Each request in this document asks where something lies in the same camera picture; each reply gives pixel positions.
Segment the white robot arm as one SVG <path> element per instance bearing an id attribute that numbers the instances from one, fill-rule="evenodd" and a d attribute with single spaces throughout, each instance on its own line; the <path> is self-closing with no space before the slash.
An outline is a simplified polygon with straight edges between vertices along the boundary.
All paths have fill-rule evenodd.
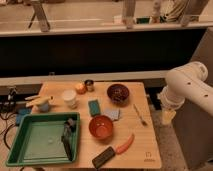
<path id="1" fill-rule="evenodd" d="M 161 122 L 169 125 L 185 100 L 188 99 L 213 116 L 213 87 L 205 83 L 207 67 L 193 61 L 173 68 L 166 74 L 166 85 L 158 95 L 162 105 Z"/>

